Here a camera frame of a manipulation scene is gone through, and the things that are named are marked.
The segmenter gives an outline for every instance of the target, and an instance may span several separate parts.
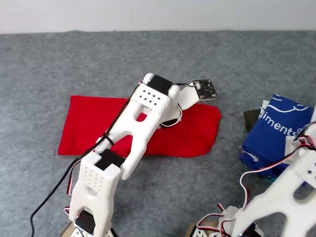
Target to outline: black cable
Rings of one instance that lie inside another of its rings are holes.
[[[174,83],[174,85],[185,85],[185,86],[188,86],[188,87],[196,87],[195,85],[189,85],[189,84],[182,83],[182,82]]]
[[[137,89],[137,87],[134,89],[133,93],[131,94],[131,96],[127,99],[127,101],[124,103],[124,105],[122,106],[122,108],[120,109],[120,111],[118,112],[118,115],[116,116],[116,118],[113,120],[113,122],[111,123],[111,125],[109,126],[109,128],[107,129],[107,131],[102,135],[101,139],[95,143],[92,147],[90,147],[88,150],[86,150],[81,156],[79,156],[78,158],[74,159],[73,162],[71,162],[71,164],[68,166],[67,170],[65,171],[64,175],[61,177],[61,179],[58,181],[58,183],[55,185],[55,187],[53,188],[53,190],[47,195],[47,197],[44,199],[44,201],[35,209],[35,211],[31,214],[30,216],[30,222],[31,222],[31,228],[32,228],[32,234],[31,237],[34,237],[35,234],[35,228],[34,228],[34,223],[33,223],[33,218],[35,216],[35,214],[45,205],[45,203],[47,203],[47,201],[51,198],[51,196],[53,196],[53,194],[56,192],[56,190],[59,188],[59,186],[61,185],[61,183],[65,180],[65,178],[67,177],[67,174],[69,173],[69,171],[72,169],[72,167],[74,166],[74,164],[81,160],[82,158],[84,158],[87,154],[89,154],[91,151],[93,151],[97,146],[99,146],[101,144],[101,142],[103,142],[105,139],[107,139],[111,145],[114,144],[114,142],[108,137],[109,133],[112,129],[112,127],[114,126],[115,122],[118,120],[118,118],[120,117],[120,115],[122,114],[122,112],[124,111],[124,109],[126,108],[127,104],[130,101],[130,98],[132,97],[132,95],[134,94],[135,90]]]
[[[107,135],[103,136],[96,144],[94,144],[91,148],[89,148],[87,151],[85,151],[81,156],[79,156],[78,158],[74,159],[73,162],[71,162],[71,164],[68,166],[67,170],[65,171],[64,175],[61,177],[61,179],[58,181],[58,183],[56,184],[56,186],[53,188],[53,190],[48,194],[48,196],[44,199],[44,201],[35,209],[35,211],[31,214],[30,216],[30,222],[31,222],[31,227],[32,227],[32,234],[31,237],[34,237],[35,234],[35,229],[34,229],[34,224],[33,224],[33,218],[35,216],[35,214],[45,205],[45,203],[47,203],[47,201],[51,198],[51,196],[53,196],[53,194],[56,192],[56,190],[58,189],[58,187],[61,185],[61,183],[65,180],[65,178],[67,177],[67,174],[69,173],[69,171],[71,170],[71,168],[74,166],[74,164],[82,159],[83,157],[85,157],[87,154],[89,154],[92,150],[94,150],[101,142],[104,141],[104,139],[106,138]]]

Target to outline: white wall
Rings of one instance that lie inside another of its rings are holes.
[[[316,0],[0,0],[0,34],[316,29]]]

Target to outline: wire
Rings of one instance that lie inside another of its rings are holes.
[[[87,151],[85,151],[81,156],[79,156],[78,158],[74,159],[73,162],[71,162],[71,164],[68,166],[68,168],[66,169],[65,173],[63,174],[63,176],[60,178],[60,180],[57,182],[57,184],[55,185],[55,187],[53,188],[53,190],[47,195],[47,197],[44,199],[44,201],[35,209],[35,211],[31,214],[30,216],[30,223],[31,223],[31,228],[32,228],[32,234],[31,237],[34,237],[35,234],[35,228],[34,228],[34,223],[33,223],[33,218],[35,216],[35,214],[45,205],[45,203],[47,203],[47,201],[51,198],[51,196],[53,196],[53,194],[56,192],[56,190],[59,188],[59,186],[61,185],[61,183],[65,180],[67,174],[69,173],[69,171],[72,169],[72,167],[79,161],[81,160],[83,157],[85,157],[87,154],[89,154],[91,151],[93,151],[98,145],[101,144],[101,142],[104,141],[104,139],[106,138],[107,135],[103,135],[102,138],[96,143],[94,144],[92,147],[90,147]]]
[[[245,177],[245,175],[251,174],[251,173],[259,173],[259,172],[262,172],[262,171],[266,171],[266,170],[268,170],[268,169],[272,169],[272,168],[278,166],[279,164],[282,164],[282,163],[283,163],[284,161],[286,161],[291,155],[293,155],[298,149],[303,148],[303,147],[308,148],[308,149],[310,149],[310,150],[316,151],[316,149],[315,149],[315,148],[312,148],[310,145],[303,144],[303,145],[298,146],[294,151],[292,151],[291,153],[287,154],[287,155],[286,155],[285,157],[283,157],[281,160],[279,160],[279,161],[277,161],[277,162],[275,162],[275,163],[272,163],[272,164],[270,164],[270,165],[268,165],[268,166],[262,167],[262,168],[260,168],[260,169],[258,169],[258,170],[247,171],[247,172],[245,172],[245,173],[243,173],[243,174],[241,175],[240,180],[239,180],[239,183],[240,183],[241,187],[243,188],[243,190],[244,190],[244,192],[245,192],[245,201],[244,201],[243,206],[242,206],[242,209],[241,209],[242,211],[244,211],[244,209],[246,208],[247,203],[248,203],[248,199],[249,199],[247,188],[246,188],[245,185],[242,183],[242,180],[243,180],[243,178]]]
[[[233,221],[234,219],[235,219],[235,218],[228,219],[228,220],[223,220],[223,221],[221,222],[221,230],[220,230],[220,233],[221,233],[221,236],[222,236],[222,237],[231,237],[230,234],[228,234],[228,233],[225,232],[224,223],[225,223],[225,222],[231,222],[231,221]]]
[[[224,211],[224,210],[225,210],[224,207],[223,207],[223,205],[220,204],[220,203],[217,204],[217,207],[218,207],[221,211]]]
[[[298,140],[300,140],[301,138],[305,138],[306,141],[312,146],[315,147],[315,144],[313,142],[313,139],[309,136],[309,135],[301,135]]]
[[[161,123],[161,126],[163,127],[172,127],[174,125],[176,125],[177,123],[179,123],[181,121],[181,118],[183,116],[183,110],[181,108],[181,106],[179,104],[177,104],[178,108],[179,108],[179,111],[180,111],[180,116],[178,117],[177,121],[175,121],[173,124],[170,124],[170,125],[165,125],[163,123]]]
[[[294,138],[293,141],[296,141],[301,135],[304,135],[306,129],[308,129],[311,125],[313,125],[313,124],[315,124],[315,123],[316,123],[316,120],[313,121],[313,122],[310,122],[310,123],[306,124],[306,125],[302,128],[302,130],[296,135],[296,137]]]
[[[174,85],[184,85],[186,87],[196,87],[195,85],[189,85],[189,84],[182,83],[182,82],[174,83]]]
[[[35,228],[34,228],[34,222],[33,222],[33,218],[36,215],[36,213],[45,205],[45,203],[47,203],[47,201],[51,198],[51,196],[53,196],[53,194],[56,192],[56,190],[59,188],[59,186],[61,185],[61,183],[65,180],[65,178],[67,177],[67,174],[69,173],[69,171],[73,171],[74,165],[78,164],[78,161],[81,161],[82,158],[84,158],[87,154],[89,154],[90,152],[92,152],[97,146],[99,146],[105,139],[109,140],[110,143],[112,140],[109,138],[109,134],[111,129],[113,128],[114,124],[116,123],[116,121],[118,120],[118,118],[120,117],[120,115],[122,114],[122,112],[124,111],[124,109],[126,108],[127,104],[129,103],[132,95],[134,94],[135,90],[137,89],[137,87],[139,86],[139,84],[135,87],[133,93],[130,95],[130,97],[126,100],[126,102],[124,103],[124,105],[122,106],[121,110],[118,112],[118,115],[116,116],[116,118],[113,120],[113,122],[111,123],[111,125],[109,126],[109,128],[106,130],[106,132],[102,135],[101,139],[96,142],[92,147],[90,147],[88,150],[86,150],[81,156],[79,156],[78,158],[74,159],[73,162],[71,162],[71,164],[68,166],[68,168],[66,169],[65,173],[63,174],[63,176],[60,178],[60,180],[57,182],[57,184],[55,185],[55,187],[53,188],[53,190],[47,195],[47,197],[44,199],[44,201],[35,209],[35,211],[31,214],[30,216],[30,223],[31,223],[31,228],[32,228],[32,233],[31,233],[31,237],[34,237],[35,234]]]
[[[68,186],[67,186],[67,195],[68,196],[71,196],[71,187],[73,185],[73,171],[74,171],[74,168],[81,162],[81,160],[78,160],[74,166],[72,167],[71,171],[70,171],[70,174],[69,174],[69,180],[68,180]]]
[[[224,215],[221,213],[210,213],[205,216],[203,216],[198,222],[197,222],[197,228],[202,231],[214,231],[214,232],[220,232],[218,228],[210,227],[210,226],[201,226],[201,223],[210,216],[219,216],[223,217]]]

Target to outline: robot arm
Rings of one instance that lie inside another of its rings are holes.
[[[119,179],[126,180],[134,171],[160,124],[172,119],[177,123],[182,110],[199,99],[195,86],[180,91],[179,86],[160,76],[147,74],[144,77],[107,131],[107,139],[81,160],[69,210],[69,219],[76,226],[73,237],[112,235],[114,193]],[[137,121],[141,113],[147,116],[143,121]],[[132,135],[133,140],[131,151],[124,159],[109,148],[126,135]]]

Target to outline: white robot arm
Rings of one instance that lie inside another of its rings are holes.
[[[297,138],[307,138],[308,142],[301,144],[296,141]],[[222,213],[206,215],[198,222],[192,237],[219,235],[218,233],[207,235],[203,230],[220,232],[219,236],[222,237],[263,237],[263,232],[254,222],[277,212],[281,212],[287,217],[281,237],[306,236],[307,232],[316,224],[316,147],[313,141],[316,141],[316,108],[311,123],[303,128],[301,134],[292,138],[292,144],[285,151],[285,158],[272,165],[274,167],[282,162],[291,161],[270,187],[264,193],[256,196],[249,204],[245,201],[241,209],[233,206],[229,206],[227,209],[220,207]],[[244,173],[240,183],[242,184],[245,174],[258,172],[260,170]],[[294,192],[305,182],[310,184],[314,190],[306,199],[296,199]],[[212,215],[220,216],[217,228],[199,226],[202,220]]]
[[[114,193],[119,179],[126,180],[143,156],[154,131],[166,121],[171,125],[180,121],[185,110],[200,99],[212,99],[216,94],[203,97],[207,90],[199,82],[180,91],[178,85],[147,74],[136,87],[125,108],[107,131],[107,137],[80,164],[79,178],[72,192],[69,219],[76,229],[72,237],[105,237],[111,231],[114,211]],[[138,116],[145,113],[143,121]],[[126,135],[132,135],[131,151],[126,159],[109,148]]]

